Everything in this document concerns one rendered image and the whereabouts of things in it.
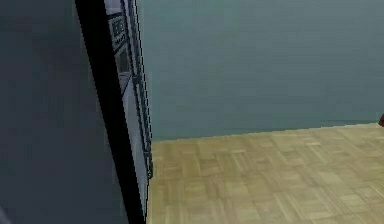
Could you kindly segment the grey refrigerator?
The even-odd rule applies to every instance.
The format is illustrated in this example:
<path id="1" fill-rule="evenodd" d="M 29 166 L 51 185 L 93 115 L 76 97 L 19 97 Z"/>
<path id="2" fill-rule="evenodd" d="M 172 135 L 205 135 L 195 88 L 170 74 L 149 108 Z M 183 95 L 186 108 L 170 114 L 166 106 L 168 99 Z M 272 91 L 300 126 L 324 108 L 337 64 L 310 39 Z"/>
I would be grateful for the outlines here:
<path id="1" fill-rule="evenodd" d="M 0 224 L 147 224 L 121 0 L 0 0 Z"/>

